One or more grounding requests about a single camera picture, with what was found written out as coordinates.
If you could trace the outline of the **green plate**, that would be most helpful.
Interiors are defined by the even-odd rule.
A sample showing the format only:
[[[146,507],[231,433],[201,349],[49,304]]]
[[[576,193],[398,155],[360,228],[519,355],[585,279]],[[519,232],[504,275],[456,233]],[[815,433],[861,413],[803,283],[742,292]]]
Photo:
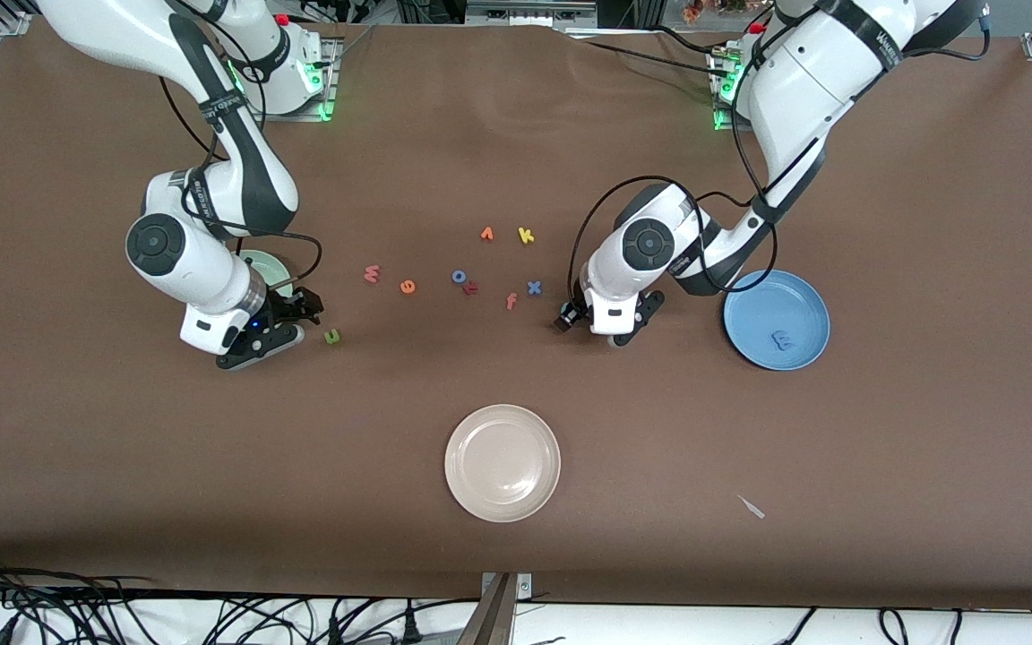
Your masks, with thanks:
[[[246,249],[238,254],[241,260],[253,266],[262,277],[263,282],[270,289],[276,290],[276,294],[283,299],[288,299],[294,294],[292,285],[292,275],[282,260],[275,257],[275,254],[258,252],[258,250]]]

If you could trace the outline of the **beige plate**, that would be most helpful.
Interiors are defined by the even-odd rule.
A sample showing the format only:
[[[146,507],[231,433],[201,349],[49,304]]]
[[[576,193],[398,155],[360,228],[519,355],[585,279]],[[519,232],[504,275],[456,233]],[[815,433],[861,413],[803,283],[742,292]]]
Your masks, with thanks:
[[[533,409],[512,404],[469,413],[443,455],[455,502],[472,517],[492,523],[533,517],[555,493],[561,467],[552,428]]]

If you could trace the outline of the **blue plate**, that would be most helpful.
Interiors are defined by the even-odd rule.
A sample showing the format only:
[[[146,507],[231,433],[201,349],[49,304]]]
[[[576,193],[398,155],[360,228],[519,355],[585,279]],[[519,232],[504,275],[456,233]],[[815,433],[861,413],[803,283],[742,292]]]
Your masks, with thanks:
[[[730,344],[751,364],[765,370],[802,370],[828,346],[829,311],[818,290],[797,275],[779,270],[766,278],[744,275],[722,307],[722,326]],[[785,330],[795,347],[779,351],[771,333]]]

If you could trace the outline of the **grey metal device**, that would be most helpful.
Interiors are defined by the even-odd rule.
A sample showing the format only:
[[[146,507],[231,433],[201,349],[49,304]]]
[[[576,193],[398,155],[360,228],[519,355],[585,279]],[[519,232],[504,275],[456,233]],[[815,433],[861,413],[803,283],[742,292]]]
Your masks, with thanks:
[[[595,29],[595,0],[466,0],[464,24]]]

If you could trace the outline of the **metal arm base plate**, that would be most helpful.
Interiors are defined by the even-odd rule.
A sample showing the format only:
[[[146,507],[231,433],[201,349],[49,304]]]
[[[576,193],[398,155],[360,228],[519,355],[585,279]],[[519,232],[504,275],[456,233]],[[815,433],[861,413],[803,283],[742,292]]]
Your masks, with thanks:
[[[705,55],[706,65],[711,71],[720,71],[721,76],[711,80],[712,109],[714,128],[750,132],[748,118],[734,110],[735,93],[740,86],[749,61],[749,42],[742,39],[725,41],[725,44],[713,46]]]
[[[284,26],[290,36],[287,60],[259,84],[257,74],[234,62],[237,87],[257,119],[287,122],[331,121],[338,89],[343,39],[321,37],[318,32]]]

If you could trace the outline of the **metal table bracket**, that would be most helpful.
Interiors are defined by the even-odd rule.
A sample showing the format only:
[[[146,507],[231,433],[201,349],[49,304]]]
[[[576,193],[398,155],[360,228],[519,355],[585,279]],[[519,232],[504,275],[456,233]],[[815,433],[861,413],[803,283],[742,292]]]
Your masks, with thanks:
[[[482,613],[472,645],[512,645],[512,628],[521,601],[533,599],[531,572],[505,572],[484,576],[482,599],[477,611]]]

